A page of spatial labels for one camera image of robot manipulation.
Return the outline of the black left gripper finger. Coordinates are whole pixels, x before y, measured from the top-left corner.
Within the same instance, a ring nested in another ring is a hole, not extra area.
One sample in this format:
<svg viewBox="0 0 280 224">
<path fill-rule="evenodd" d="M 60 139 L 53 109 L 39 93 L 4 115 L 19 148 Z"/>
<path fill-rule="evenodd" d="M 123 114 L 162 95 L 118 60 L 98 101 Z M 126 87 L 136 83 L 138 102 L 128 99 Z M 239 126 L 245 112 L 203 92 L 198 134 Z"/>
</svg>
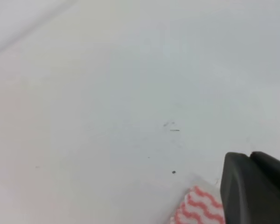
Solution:
<svg viewBox="0 0 280 224">
<path fill-rule="evenodd" d="M 227 224 L 280 224 L 280 161 L 228 152 L 220 195 Z"/>
</svg>

